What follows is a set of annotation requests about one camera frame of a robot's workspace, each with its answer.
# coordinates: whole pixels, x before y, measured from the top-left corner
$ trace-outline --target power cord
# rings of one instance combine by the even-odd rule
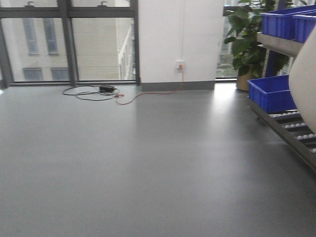
[[[90,88],[98,88],[99,91],[85,91],[85,92],[78,92],[78,93],[73,93],[73,94],[69,94],[66,93],[67,91],[76,89],[76,88],[80,88],[80,87],[90,87]],[[117,95],[119,94],[119,90],[117,88],[115,88],[114,86],[110,86],[110,85],[102,85],[102,86],[96,86],[96,85],[79,85],[79,86],[74,86],[71,88],[68,88],[66,90],[64,90],[62,92],[63,95],[71,95],[74,96],[78,99],[81,100],[88,100],[88,101],[105,101],[105,100],[111,100],[117,97]],[[84,95],[94,95],[94,94],[98,94],[98,95],[102,95],[102,96],[111,96],[111,98],[106,98],[106,99],[89,99],[89,98],[82,98],[82,96]]]
[[[123,97],[123,96],[124,96],[124,94],[119,94],[119,93],[118,93],[118,94],[115,96],[115,97],[116,97],[116,103],[119,104],[119,105],[128,105],[128,104],[133,103],[134,100],[136,100],[136,98],[139,97],[139,96],[141,96],[141,95],[148,95],[148,94],[149,94],[149,95],[170,95],[170,94],[173,94],[173,93],[175,93],[175,92],[181,90],[182,87],[184,86],[184,73],[183,73],[183,65],[182,65],[182,64],[179,65],[179,70],[181,70],[182,81],[181,81],[181,85],[180,85],[177,89],[175,89],[175,90],[173,90],[173,91],[170,91],[170,92],[143,92],[143,93],[140,93],[140,94],[136,95],[131,101],[129,101],[129,102],[127,102],[127,103],[120,103],[120,102],[118,101],[118,99],[119,99],[120,97]]]

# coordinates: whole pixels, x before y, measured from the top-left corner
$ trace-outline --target building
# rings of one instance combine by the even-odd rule
[[[75,1],[93,6],[100,1]],[[1,1],[20,6],[20,0]],[[54,1],[34,1],[35,6],[54,6]],[[107,7],[129,1],[109,0]],[[80,80],[134,80],[134,24],[131,18],[75,18],[74,39]],[[62,21],[58,18],[4,19],[15,81],[69,80]]]

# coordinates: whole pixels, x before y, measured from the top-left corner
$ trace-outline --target power adapter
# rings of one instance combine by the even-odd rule
[[[114,92],[115,87],[111,86],[111,85],[101,85],[100,86],[100,92],[107,92],[107,93],[111,93]]]

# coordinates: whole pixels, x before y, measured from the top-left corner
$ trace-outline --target window frame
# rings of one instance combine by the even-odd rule
[[[140,85],[140,68],[139,68],[139,36],[138,36],[138,0],[130,0],[129,7],[75,7],[72,6],[71,0],[57,0],[57,7],[1,7],[0,6],[0,51],[4,52],[0,55],[0,68],[3,79],[5,80],[5,87],[13,84],[13,73],[10,64],[5,38],[2,28],[1,19],[3,18],[61,18],[65,39],[65,47],[67,53],[67,62],[69,68],[70,85],[85,83],[104,83],[104,81],[79,81],[78,63],[76,56],[76,49],[74,43],[74,33],[72,27],[73,18],[133,18],[134,19],[134,33],[135,33],[135,70],[136,80],[125,81],[131,83],[135,81]],[[123,81],[116,80],[114,83],[121,83]],[[45,82],[46,84],[56,84],[54,82]]]

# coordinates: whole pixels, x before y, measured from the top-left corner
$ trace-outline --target baseboard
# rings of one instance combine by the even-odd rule
[[[172,91],[181,85],[180,82],[142,83],[142,91]],[[184,82],[181,90],[213,90],[214,80]]]

